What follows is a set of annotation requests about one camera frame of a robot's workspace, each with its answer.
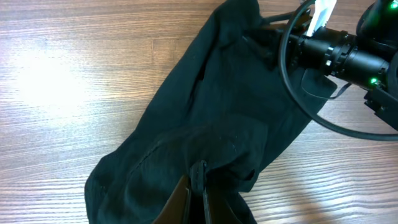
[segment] black metal part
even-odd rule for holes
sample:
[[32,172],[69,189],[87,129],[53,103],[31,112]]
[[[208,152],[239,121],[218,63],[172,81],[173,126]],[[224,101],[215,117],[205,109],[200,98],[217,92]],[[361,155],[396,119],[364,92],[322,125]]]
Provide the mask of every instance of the black metal part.
[[[289,70],[294,69],[298,64],[301,67],[319,69],[325,75],[334,75],[368,90],[371,93],[367,97],[374,99],[368,100],[367,105],[375,111],[378,110],[379,106],[383,108],[386,112],[383,112],[383,114],[378,112],[377,115],[386,123],[396,127],[396,111],[386,110],[386,108],[395,108],[398,99],[395,94],[397,93],[395,90],[398,91],[398,63],[395,67],[393,64],[391,68],[389,63],[393,61],[392,56],[397,50],[393,45],[385,45],[375,39],[361,38],[350,35],[345,31],[331,30],[326,27],[319,28],[313,37],[302,35],[305,29],[300,26],[305,24],[304,27],[306,27],[311,20],[310,16],[305,18],[302,12],[305,12],[305,8],[314,2],[315,0],[305,1],[295,11],[288,24],[278,24],[277,26],[269,24],[261,30],[250,30],[244,34],[243,39],[248,43],[249,48],[262,58],[269,67],[275,65],[275,56],[278,56],[279,70],[286,89],[309,116],[311,113],[308,112],[308,109],[305,109],[289,84]],[[364,15],[360,22],[366,22],[365,18]],[[276,51],[275,43],[280,39],[284,46],[282,47],[281,43],[277,43],[279,50]],[[376,89],[379,89],[375,92],[378,94],[373,96],[372,92]],[[380,91],[384,91],[387,95],[379,93]],[[382,100],[381,98],[389,99],[383,101],[387,103],[386,106],[378,104],[377,101]],[[378,141],[396,141],[398,139],[396,134],[371,134],[353,131],[332,124],[316,114],[311,114],[310,117],[328,129],[354,138]]]
[[391,7],[395,3],[395,0],[377,0],[362,16],[357,35],[398,50],[398,8]]
[[365,105],[375,111],[375,115],[398,131],[398,99],[381,88],[365,95]]
[[189,224],[190,212],[191,212],[191,197],[192,191],[188,185],[185,190],[187,191],[187,198],[185,200],[184,215],[182,217],[182,224]]
[[224,198],[224,192],[212,186],[203,192],[206,224],[242,224]]
[[298,44],[303,66],[319,69],[325,75],[333,75],[366,90],[376,87],[371,83],[373,78],[386,85],[389,63],[359,49],[354,35],[321,27],[313,37],[302,39]]

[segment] wood grain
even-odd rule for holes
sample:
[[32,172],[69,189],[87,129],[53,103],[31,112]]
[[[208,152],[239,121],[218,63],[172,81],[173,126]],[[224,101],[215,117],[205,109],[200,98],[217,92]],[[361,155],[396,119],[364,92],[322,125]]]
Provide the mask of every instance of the wood grain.
[[[131,132],[223,0],[0,2],[0,223],[87,223],[83,186]],[[354,32],[371,0],[339,0],[329,27]],[[260,1],[263,16],[298,0]],[[322,116],[394,131],[351,88]],[[396,223],[398,143],[311,123],[243,194],[259,223]]]

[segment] robotic arm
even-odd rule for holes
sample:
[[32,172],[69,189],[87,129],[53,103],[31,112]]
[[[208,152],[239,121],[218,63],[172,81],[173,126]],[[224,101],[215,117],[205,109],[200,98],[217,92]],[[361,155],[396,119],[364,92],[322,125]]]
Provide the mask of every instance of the robotic arm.
[[[313,3],[315,13],[311,17],[308,7]],[[377,0],[359,21],[357,35],[325,27],[335,4],[336,0],[307,0],[295,12],[265,18],[264,27],[250,32],[245,40],[252,48],[257,47],[254,42],[274,41],[279,46],[279,49],[270,47],[273,44],[262,46],[262,54],[269,58],[277,55],[279,71],[290,96],[320,125],[354,138],[398,141],[398,134],[362,133],[324,120],[305,106],[290,84],[287,65],[289,69],[300,65],[360,86],[368,91],[365,105],[398,130],[398,0]],[[287,24],[271,24],[288,15]]]

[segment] black cloth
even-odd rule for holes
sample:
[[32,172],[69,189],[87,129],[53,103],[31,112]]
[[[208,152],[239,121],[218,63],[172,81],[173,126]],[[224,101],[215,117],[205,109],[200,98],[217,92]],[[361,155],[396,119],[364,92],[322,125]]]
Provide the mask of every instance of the black cloth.
[[[310,122],[289,98],[277,69],[269,70],[247,47],[244,30],[258,28],[255,0],[228,0],[210,16],[155,94],[136,130],[104,156],[85,186],[90,223],[151,223],[182,175],[206,161],[208,185],[217,185],[242,223],[255,223],[238,192]],[[297,93],[314,111],[325,100]],[[305,87],[330,96],[336,86],[315,71]],[[192,185],[200,191],[200,184]]]

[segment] green led light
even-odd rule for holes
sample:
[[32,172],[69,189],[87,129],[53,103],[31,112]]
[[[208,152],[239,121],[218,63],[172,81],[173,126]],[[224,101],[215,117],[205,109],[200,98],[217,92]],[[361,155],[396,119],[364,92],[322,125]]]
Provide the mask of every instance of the green led light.
[[393,3],[390,5],[390,8],[391,8],[391,9],[397,9],[397,8],[398,8],[398,3],[393,2]]
[[377,78],[372,78],[372,79],[371,79],[371,84],[376,84],[377,81],[378,81]]

